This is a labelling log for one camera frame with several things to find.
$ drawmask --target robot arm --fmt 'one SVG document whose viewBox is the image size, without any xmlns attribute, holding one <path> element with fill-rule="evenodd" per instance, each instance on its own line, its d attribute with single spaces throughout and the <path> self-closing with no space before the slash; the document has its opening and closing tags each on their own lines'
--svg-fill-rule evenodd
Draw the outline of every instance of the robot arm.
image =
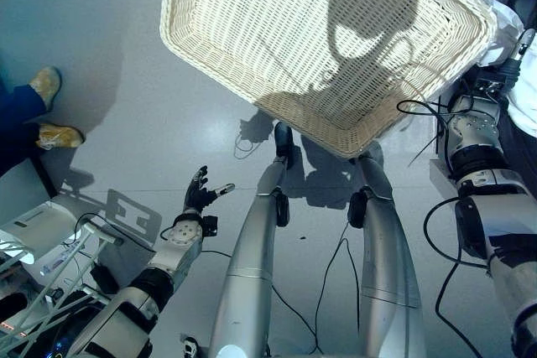
<svg viewBox="0 0 537 358">
<path fill-rule="evenodd" d="M 206 174 L 207 167 L 202 167 L 192 179 L 183 214 L 175 219 L 166 243 L 131 284 L 82 330 L 68 356 L 149 357 L 149 332 L 201 253 L 203 238 L 216 234 L 216 217 L 202 218 L 201 211 L 234 189 L 233 184 L 227 184 L 208 191 L 203 187 Z"/>
<path fill-rule="evenodd" d="M 518 76 L 513 70 L 514 78 L 502 77 L 504 67 L 496 75 L 478 76 L 470 93 L 451 102 L 455 114 L 444 138 L 445 157 L 460 197 L 455 207 L 459 242 L 487 262 L 513 328 L 514 354 L 525 358 L 537 355 L 537 201 L 509 168 L 499 140 L 500 95 Z"/>
</svg>

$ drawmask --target person's foot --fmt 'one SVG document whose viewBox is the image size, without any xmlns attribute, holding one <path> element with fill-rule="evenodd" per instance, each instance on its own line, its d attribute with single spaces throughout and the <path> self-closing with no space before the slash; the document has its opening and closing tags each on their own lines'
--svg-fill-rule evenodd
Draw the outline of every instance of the person's foot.
<svg viewBox="0 0 537 358">
<path fill-rule="evenodd" d="M 61 86 L 60 72 L 55 67 L 45 67 L 38 71 L 29 84 L 43 100 L 47 111 L 50 111 L 52 100 Z"/>
<path fill-rule="evenodd" d="M 74 127 L 41 123 L 39 126 L 39 140 L 35 143 L 45 150 L 56 147 L 75 148 L 84 143 L 84 137 Z"/>
</svg>

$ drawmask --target black cable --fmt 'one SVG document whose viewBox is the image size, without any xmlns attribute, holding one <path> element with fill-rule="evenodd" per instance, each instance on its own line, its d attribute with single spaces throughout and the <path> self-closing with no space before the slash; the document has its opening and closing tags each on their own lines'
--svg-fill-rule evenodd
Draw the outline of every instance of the black cable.
<svg viewBox="0 0 537 358">
<path fill-rule="evenodd" d="M 207 251 L 201 251 L 201 253 L 215 253 L 217 255 L 222 255 L 222 256 L 225 256 L 225 257 L 229 257 L 231 258 L 232 255 L 229 255 L 227 253 L 224 253 L 224 252 L 220 252 L 220 251 L 212 251 L 212 250 L 207 250 Z M 305 327 L 310 331 L 311 335 L 313 335 L 315 337 L 315 331 L 313 331 L 313 329 L 311 328 L 310 324 L 307 322 L 307 320 L 304 318 L 304 316 L 302 316 L 302 314 L 300 314 L 300 312 L 298 310 L 296 310 L 295 308 L 293 308 L 285 299 L 284 297 L 282 297 L 281 293 L 279 293 L 278 289 L 273 285 L 272 286 L 272 290 L 274 291 L 274 293 L 276 294 L 276 296 L 279 298 L 279 300 L 281 301 L 282 304 L 284 304 L 291 312 L 293 312 L 294 314 L 296 314 L 296 316 L 302 321 L 302 323 L 304 323 Z"/>
<path fill-rule="evenodd" d="M 447 205 L 448 203 L 451 203 L 453 201 L 457 201 L 457 200 L 460 200 L 460 198 L 458 197 L 451 197 L 450 199 L 446 199 L 444 201 L 441 201 L 440 203 L 438 203 L 437 205 L 435 205 L 432 209 L 430 209 L 430 211 L 427 213 L 427 215 L 425 216 L 425 219 L 423 221 L 423 233 L 425 235 L 425 239 L 427 240 L 427 242 L 429 242 L 429 245 L 430 247 L 432 247 L 436 253 L 438 253 L 439 255 L 441 255 L 442 257 L 446 258 L 447 260 L 451 261 L 451 262 L 454 262 L 454 263 L 458 263 L 458 264 L 461 264 L 462 266 L 469 266 L 469 267 L 477 267 L 477 268 L 484 268 L 484 269 L 487 269 L 487 266 L 484 265 L 484 264 L 479 264 L 479 263 L 472 263 L 472 262 L 465 262 L 463 260 L 461 260 L 460 258 L 455 258 L 453 256 L 450 256 L 446 253 L 444 253 L 443 251 L 441 251 L 436 245 L 435 243 L 430 239 L 430 236 L 429 236 L 429 231 L 427 229 L 428 225 L 429 225 L 429 219 L 431 218 L 431 216 L 433 215 L 433 213 L 435 211 L 437 211 L 439 208 L 441 208 L 443 205 Z"/>
<path fill-rule="evenodd" d="M 459 245 L 458 251 L 457 251 L 457 260 L 461 259 L 461 253 L 462 253 L 462 249 L 461 249 L 461 246 Z M 442 302 L 442 298 L 444 297 L 444 292 L 446 291 L 447 284 L 450 282 L 451 278 L 453 277 L 453 274 L 455 274 L 455 270 L 457 267 L 459 267 L 458 262 L 456 262 L 451 268 L 450 272 L 447 273 L 446 279 L 444 280 L 441 290 L 438 293 L 438 297 L 436 298 L 435 313 L 442 320 L 442 322 L 447 324 L 456 333 L 456 335 L 458 335 L 461 338 L 461 340 L 466 343 L 468 348 L 472 350 L 472 352 L 477 358 L 482 358 L 482 355 L 479 353 L 477 348 L 474 347 L 474 345 L 470 342 L 470 340 L 452 322 L 446 319 L 446 317 L 444 317 L 444 315 L 442 315 L 442 313 L 440 312 L 440 304 Z"/>
<path fill-rule="evenodd" d="M 230 259 L 232 258 L 232 255 L 229 255 L 227 253 L 220 252 L 220 251 L 201 251 L 201 253 L 216 253 L 217 255 L 222 255 L 222 256 L 225 256 L 225 257 L 229 257 Z"/>
<path fill-rule="evenodd" d="M 343 237 L 345 235 L 345 231 L 347 230 L 348 227 L 349 227 L 349 223 L 347 222 L 347 224 L 345 225 L 345 228 L 343 228 L 343 231 L 341 232 L 341 235 L 339 237 L 339 241 L 337 242 L 336 250 L 334 251 L 330 261 L 328 262 L 328 266 L 326 266 L 325 274 L 324 274 L 323 281 L 322 281 L 321 294 L 319 295 L 319 299 L 317 300 L 317 307 L 315 308 L 315 347 L 313 348 L 312 351 L 310 351 L 310 355 L 313 354 L 315 352 L 315 350 L 319 350 L 319 352 L 321 354 L 324 354 L 323 350 L 319 346 L 319 337 L 317 336 L 317 334 L 318 334 L 318 332 L 317 332 L 317 324 L 318 324 L 318 317 L 319 317 L 319 308 L 321 306 L 322 297 L 323 297 L 323 294 L 325 292 L 326 278 L 328 276 L 328 272 L 330 270 L 330 267 L 331 267 L 332 263 L 334 262 L 334 259 L 337 256 L 337 253 L 339 252 L 339 249 L 340 249 L 341 245 L 343 244 L 343 242 L 347 243 L 347 253 L 348 253 L 349 257 L 351 258 L 352 270 L 354 271 L 354 278 L 355 278 L 355 282 L 356 282 L 356 285 L 357 285 L 357 327 L 358 327 L 358 329 L 360 329 L 360 313 L 359 313 L 359 309 L 360 309 L 360 302 L 359 302 L 360 288 L 359 288 L 359 285 L 358 285 L 358 275 L 357 275 L 356 266 L 354 265 L 354 259 L 352 259 L 351 251 L 350 251 L 350 248 L 349 248 L 349 240 L 347 238 Z"/>
<path fill-rule="evenodd" d="M 451 119 L 453 119 L 453 117 L 456 116 L 456 115 L 463 115 L 463 114 L 468 113 L 468 112 L 479 112 L 479 113 L 487 115 L 487 116 L 491 117 L 493 120 L 495 120 L 494 117 L 492 115 L 490 115 L 489 113 L 487 113 L 485 111 L 480 111 L 478 109 L 473 109 L 474 95 L 470 91 L 470 89 L 468 87 L 468 84 L 466 83 L 466 81 L 464 79 L 460 80 L 460 84 L 461 84 L 461 86 L 465 87 L 464 88 L 465 94 L 468 94 L 468 96 L 470 96 L 470 106 L 467 109 L 462 109 L 462 110 L 457 111 L 457 112 L 438 112 L 438 111 L 435 111 L 432 107 L 430 107 L 429 104 L 437 105 L 437 106 L 440 106 L 441 104 L 439 104 L 437 102 L 431 102 L 431 101 L 422 102 L 422 101 L 417 101 L 417 100 L 402 100 L 402 101 L 398 102 L 398 104 L 396 106 L 396 108 L 397 108 L 397 110 L 399 112 L 406 113 L 408 115 L 416 115 L 416 116 L 422 116 L 422 117 L 435 117 L 436 120 L 438 121 L 438 123 L 440 123 L 440 125 L 442 126 L 442 130 L 441 130 L 441 132 L 438 132 L 436 134 L 435 138 L 440 137 L 440 136 L 445 136 L 443 153 L 444 153 L 444 160 L 446 161 L 446 167 L 450 172 L 450 176 L 453 176 L 453 167 L 451 166 L 451 160 L 449 159 L 449 156 L 447 155 L 447 153 L 448 153 L 447 147 L 448 147 L 448 143 L 449 143 L 449 127 L 448 127 L 448 124 L 451 121 Z M 420 105 L 420 106 L 424 107 L 425 109 L 427 109 L 429 112 L 406 111 L 405 109 L 401 108 L 401 106 L 403 104 L 405 104 L 405 103 L 414 103 L 414 104 Z M 450 118 L 446 122 L 446 120 L 443 117 L 450 117 Z M 418 153 L 418 155 L 416 155 L 412 159 L 412 161 L 410 163 L 413 163 L 420 156 L 420 154 L 423 153 L 423 151 L 427 148 L 427 146 L 429 146 L 429 144 L 432 141 L 433 140 L 431 140 L 429 143 L 427 143 L 427 145 Z"/>
<path fill-rule="evenodd" d="M 118 226 L 116 226 L 115 224 L 111 223 L 107 218 L 103 217 L 102 215 L 100 214 L 97 214 L 97 213 L 84 213 L 82 214 L 78 220 L 76 221 L 75 223 L 75 229 L 73 230 L 73 232 L 75 233 L 75 237 L 73 238 L 73 241 L 69 242 L 69 243 L 66 243 L 64 242 L 64 245 L 72 245 L 73 243 L 76 242 L 76 229 L 78 228 L 78 225 L 81 223 L 82 219 L 84 219 L 86 216 L 88 215 L 91 215 L 91 216 L 94 216 L 94 217 L 99 217 L 101 220 L 103 220 L 104 222 L 106 222 L 113 230 L 119 232 L 120 234 L 122 234 L 123 236 L 125 236 L 126 238 L 130 239 L 132 242 L 134 242 L 136 245 L 140 246 L 142 249 L 145 249 L 146 251 L 148 252 L 152 252 L 152 253 L 156 253 L 155 250 L 153 250 L 152 248 L 150 247 L 147 247 L 146 245 L 144 245 L 143 243 L 137 241 L 134 237 L 130 236 L 129 234 L 127 234 L 126 232 L 122 231 L 121 229 L 119 229 Z"/>
<path fill-rule="evenodd" d="M 164 228 L 164 229 L 159 233 L 160 239 L 163 239 L 163 240 L 165 240 L 165 241 L 168 241 L 168 238 L 164 236 L 164 233 L 165 233 L 166 231 L 171 230 L 174 226 L 175 226 L 175 224 L 173 224 L 173 225 L 171 225 L 171 226 L 168 226 L 168 227 Z"/>
<path fill-rule="evenodd" d="M 352 258 L 351 250 L 349 249 L 348 239 L 347 239 L 347 254 L 349 255 L 349 259 L 351 259 L 352 270 L 354 271 L 354 283 L 356 284 L 356 311 L 357 311 L 356 327 L 357 327 L 357 334 L 358 334 L 358 332 L 360 331 L 360 282 L 358 281 L 358 272 L 354 264 L 354 259 Z"/>
<path fill-rule="evenodd" d="M 93 258 L 92 255 L 90 255 L 90 254 L 88 254 L 88 253 L 85 253 L 85 252 L 83 252 L 83 251 L 78 251 L 78 252 L 79 252 L 81 255 L 83 255 L 83 256 L 85 256 L 85 257 L 87 257 L 87 258 L 89 258 L 89 259 L 92 259 L 92 258 Z"/>
</svg>

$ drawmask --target floor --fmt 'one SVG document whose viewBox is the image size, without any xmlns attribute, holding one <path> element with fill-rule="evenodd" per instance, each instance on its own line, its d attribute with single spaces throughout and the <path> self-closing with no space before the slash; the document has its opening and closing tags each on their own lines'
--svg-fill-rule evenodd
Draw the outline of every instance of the floor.
<svg viewBox="0 0 537 358">
<path fill-rule="evenodd" d="M 44 157 L 47 169 L 65 193 L 83 197 L 148 241 L 156 240 L 156 249 L 159 228 L 180 212 L 190 177 L 202 164 L 209 166 L 210 186 L 234 182 L 236 190 L 206 211 L 218 215 L 220 231 L 204 244 L 230 252 L 257 179 L 274 155 L 273 139 L 267 136 L 272 122 L 171 54 L 159 37 L 159 9 L 160 0 L 0 0 L 0 74 L 9 88 L 30 80 L 42 66 L 61 70 L 62 91 L 45 118 L 80 128 L 86 143 L 74 151 L 50 151 Z M 241 121 L 249 122 L 242 125 L 249 138 L 265 139 L 251 153 L 242 151 L 249 142 L 236 144 Z M 429 181 L 433 149 L 408 167 L 433 135 L 434 122 L 422 117 L 401 122 L 379 141 L 420 282 L 429 356 L 472 356 L 434 314 L 451 265 L 429 248 L 421 232 L 426 212 L 442 200 Z M 289 226 L 277 231 L 274 283 L 313 323 L 323 272 L 346 223 L 345 181 L 351 167 L 298 133 L 295 142 L 303 146 L 309 176 L 292 194 Z M 438 244 L 455 251 L 452 212 L 445 208 L 433 221 Z M 362 234 L 351 229 L 347 235 L 361 272 Z M 131 270 L 147 258 L 142 252 L 129 256 L 125 267 Z M 225 257 L 198 258 L 151 335 L 153 356 L 178 356 L 181 334 L 209 343 L 226 268 Z M 319 316 L 326 353 L 356 350 L 355 300 L 351 264 L 342 253 L 329 273 Z M 510 355 L 508 326 L 484 273 L 460 268 L 442 309 L 483 356 Z M 302 323 L 275 299 L 269 337 L 273 354 L 305 353 L 312 343 Z"/>
</svg>

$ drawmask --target wicker basket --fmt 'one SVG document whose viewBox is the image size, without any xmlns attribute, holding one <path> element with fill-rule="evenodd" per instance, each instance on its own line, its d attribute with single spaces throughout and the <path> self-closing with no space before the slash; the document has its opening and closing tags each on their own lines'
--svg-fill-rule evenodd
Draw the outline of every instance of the wicker basket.
<svg viewBox="0 0 537 358">
<path fill-rule="evenodd" d="M 481 0 L 163 0 L 168 48 L 342 157 L 487 48 Z"/>
</svg>

